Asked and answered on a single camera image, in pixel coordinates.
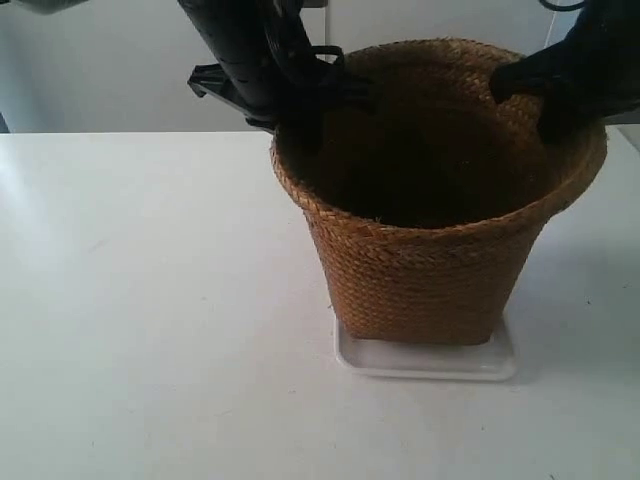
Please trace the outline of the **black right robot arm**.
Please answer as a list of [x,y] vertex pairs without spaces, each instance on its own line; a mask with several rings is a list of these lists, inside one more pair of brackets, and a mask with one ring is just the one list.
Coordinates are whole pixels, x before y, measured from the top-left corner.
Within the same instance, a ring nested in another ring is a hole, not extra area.
[[639,112],[639,3],[635,0],[540,3],[576,11],[559,42],[491,74],[489,89],[502,104],[514,95],[542,100],[537,131],[558,143],[586,125]]

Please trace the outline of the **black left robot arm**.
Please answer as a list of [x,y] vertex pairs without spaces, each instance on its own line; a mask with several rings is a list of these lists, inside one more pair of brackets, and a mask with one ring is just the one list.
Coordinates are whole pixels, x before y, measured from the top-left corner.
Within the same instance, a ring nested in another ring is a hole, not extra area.
[[310,41],[304,2],[191,0],[180,6],[216,59],[194,67],[189,87],[242,113],[249,126],[269,134],[289,128],[317,150],[328,112],[372,111],[371,83],[347,70],[343,50]]

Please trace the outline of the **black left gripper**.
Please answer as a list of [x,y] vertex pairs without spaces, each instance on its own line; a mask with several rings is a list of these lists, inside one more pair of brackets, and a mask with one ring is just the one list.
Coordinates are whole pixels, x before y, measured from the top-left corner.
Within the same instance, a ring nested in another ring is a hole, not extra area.
[[344,67],[334,45],[272,51],[264,44],[233,43],[214,51],[216,64],[197,65],[188,85],[240,112],[272,133],[284,151],[317,153],[323,143],[323,108],[369,108],[372,82]]

